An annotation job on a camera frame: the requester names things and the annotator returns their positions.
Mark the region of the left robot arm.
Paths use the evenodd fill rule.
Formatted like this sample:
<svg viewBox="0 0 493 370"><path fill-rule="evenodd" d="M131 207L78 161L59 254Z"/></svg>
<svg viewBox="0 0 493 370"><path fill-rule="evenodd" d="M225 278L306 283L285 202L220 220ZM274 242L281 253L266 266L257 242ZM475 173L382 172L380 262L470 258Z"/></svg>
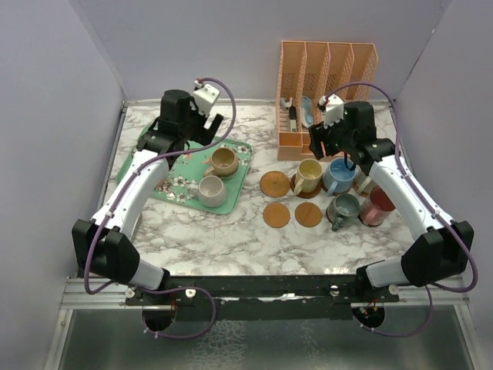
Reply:
<svg viewBox="0 0 493 370"><path fill-rule="evenodd" d="M72 227L76 260L85 275L139 286L153 304L168 299L169 272L142 260L130 239L154 187L187 152L188 142L211 146L223 117L205 124L219 95L217 88L201 82L192 93L164 92L160 114L138 139L123 180L90 220L77 220Z"/></svg>

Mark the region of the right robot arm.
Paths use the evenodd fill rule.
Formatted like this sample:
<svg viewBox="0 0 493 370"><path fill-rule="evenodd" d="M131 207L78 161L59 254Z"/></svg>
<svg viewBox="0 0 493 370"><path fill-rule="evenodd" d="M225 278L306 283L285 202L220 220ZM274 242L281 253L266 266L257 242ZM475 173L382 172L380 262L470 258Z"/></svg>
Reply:
<svg viewBox="0 0 493 370"><path fill-rule="evenodd" d="M324 120L309 128L310 151L319 160L344 153L348 168L359 167L390 198L414 240L401 257L358 268L355 295L372 301L391 284L422 287L463 273L470 265L473 228L443 211L415 180L394 143L377 138L373 106L344 103L335 94L320 98L317 106Z"/></svg>

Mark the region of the dark grey mug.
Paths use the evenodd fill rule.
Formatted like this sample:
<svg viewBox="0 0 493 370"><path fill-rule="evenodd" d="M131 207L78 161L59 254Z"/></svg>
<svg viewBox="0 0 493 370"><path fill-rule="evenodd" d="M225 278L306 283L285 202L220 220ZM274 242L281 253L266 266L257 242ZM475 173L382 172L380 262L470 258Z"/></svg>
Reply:
<svg viewBox="0 0 493 370"><path fill-rule="evenodd" d="M348 193L337 195L326 209L327 219L331 222L331 230L336 232L342 227L351 225L360 213L359 200Z"/></svg>

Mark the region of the beige ceramic mug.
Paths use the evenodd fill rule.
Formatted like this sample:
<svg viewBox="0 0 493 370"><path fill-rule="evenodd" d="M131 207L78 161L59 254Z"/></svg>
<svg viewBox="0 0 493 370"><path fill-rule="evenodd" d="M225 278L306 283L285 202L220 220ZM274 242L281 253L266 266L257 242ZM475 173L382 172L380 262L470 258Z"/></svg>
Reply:
<svg viewBox="0 0 493 370"><path fill-rule="evenodd" d="M236 152L229 147L216 149L207 161L209 167L203 172L204 177L216 176L226 179L233 176L239 168Z"/></svg>

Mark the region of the light orange wooden coaster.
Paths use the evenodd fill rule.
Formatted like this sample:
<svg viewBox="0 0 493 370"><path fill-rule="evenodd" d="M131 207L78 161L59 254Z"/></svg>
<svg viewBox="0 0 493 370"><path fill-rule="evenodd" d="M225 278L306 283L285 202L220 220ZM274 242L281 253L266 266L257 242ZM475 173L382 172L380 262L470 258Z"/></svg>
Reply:
<svg viewBox="0 0 493 370"><path fill-rule="evenodd" d="M270 227L281 228L288 224L290 211L282 203L270 203L263 211L263 219Z"/></svg>

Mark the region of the grooved brown wooden coaster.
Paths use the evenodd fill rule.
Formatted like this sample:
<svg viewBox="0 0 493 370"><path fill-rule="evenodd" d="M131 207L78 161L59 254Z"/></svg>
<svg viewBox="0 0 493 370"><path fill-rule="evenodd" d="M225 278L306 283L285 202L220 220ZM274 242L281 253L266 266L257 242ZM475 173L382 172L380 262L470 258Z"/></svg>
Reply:
<svg viewBox="0 0 493 370"><path fill-rule="evenodd" d="M294 188L295 188L295 178L296 175L294 174L290 179L290 189L292 190L292 192L294 192ZM311 192L300 191L297 196L304 199L314 198L316 195L319 194L320 190L322 189L322 184L323 184L322 179L319 179L318 184L313 191Z"/></svg>

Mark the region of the pink red mug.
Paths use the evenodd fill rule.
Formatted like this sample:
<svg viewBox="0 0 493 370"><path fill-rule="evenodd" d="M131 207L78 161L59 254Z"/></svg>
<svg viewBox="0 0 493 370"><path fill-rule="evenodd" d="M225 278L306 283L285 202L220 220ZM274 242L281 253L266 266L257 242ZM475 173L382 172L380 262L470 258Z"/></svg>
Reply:
<svg viewBox="0 0 493 370"><path fill-rule="evenodd" d="M368 198L361 205L360 221L368 227L380 226L396 209L388 195L380 188L375 187Z"/></svg>

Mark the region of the pale yellow mug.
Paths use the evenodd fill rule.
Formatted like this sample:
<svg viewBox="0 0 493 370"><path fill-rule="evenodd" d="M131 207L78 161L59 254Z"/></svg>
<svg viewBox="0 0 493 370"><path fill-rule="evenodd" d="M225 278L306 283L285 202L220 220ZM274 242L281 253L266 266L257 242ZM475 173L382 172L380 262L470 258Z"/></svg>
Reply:
<svg viewBox="0 0 493 370"><path fill-rule="evenodd" d="M295 176L294 194L313 192L317 188L322 174L322 167L317 160L305 159L301 161Z"/></svg>

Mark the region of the green floral mug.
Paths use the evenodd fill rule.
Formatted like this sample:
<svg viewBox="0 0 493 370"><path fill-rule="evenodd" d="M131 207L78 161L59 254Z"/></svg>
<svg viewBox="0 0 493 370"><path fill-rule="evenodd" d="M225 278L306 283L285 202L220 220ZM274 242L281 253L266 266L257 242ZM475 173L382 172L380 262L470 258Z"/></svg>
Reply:
<svg viewBox="0 0 493 370"><path fill-rule="evenodd" d="M377 184L369 176L365 175L362 170L356 172L353 188L357 194L362 197L368 197L375 187L377 187Z"/></svg>

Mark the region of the grey white mug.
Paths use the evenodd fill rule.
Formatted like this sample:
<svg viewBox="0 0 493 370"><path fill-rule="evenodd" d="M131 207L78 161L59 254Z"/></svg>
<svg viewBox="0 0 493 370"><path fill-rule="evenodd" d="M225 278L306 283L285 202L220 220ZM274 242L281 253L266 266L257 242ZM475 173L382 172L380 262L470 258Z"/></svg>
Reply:
<svg viewBox="0 0 493 370"><path fill-rule="evenodd" d="M203 206L209 208L221 206L227 196L224 182L216 176L204 177L198 184L190 185L188 192L196 197Z"/></svg>

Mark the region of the light blue mug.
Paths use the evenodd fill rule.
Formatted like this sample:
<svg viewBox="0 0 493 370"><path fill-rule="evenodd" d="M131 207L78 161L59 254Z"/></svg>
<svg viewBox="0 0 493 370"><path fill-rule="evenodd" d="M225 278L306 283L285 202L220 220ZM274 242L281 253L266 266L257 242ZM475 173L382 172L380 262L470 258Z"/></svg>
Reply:
<svg viewBox="0 0 493 370"><path fill-rule="evenodd" d="M328 196L346 193L352 186L356 165L347 158L332 160L322 176L325 194Z"/></svg>

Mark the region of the woven rattan coaster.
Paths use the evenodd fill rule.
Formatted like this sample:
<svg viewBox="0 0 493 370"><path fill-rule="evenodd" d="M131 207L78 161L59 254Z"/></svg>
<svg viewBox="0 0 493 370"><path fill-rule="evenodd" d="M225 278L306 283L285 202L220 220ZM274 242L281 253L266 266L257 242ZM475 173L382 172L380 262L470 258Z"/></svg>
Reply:
<svg viewBox="0 0 493 370"><path fill-rule="evenodd" d="M280 171L269 171L261 177L260 189L269 197L283 197L290 189L290 179Z"/></svg>

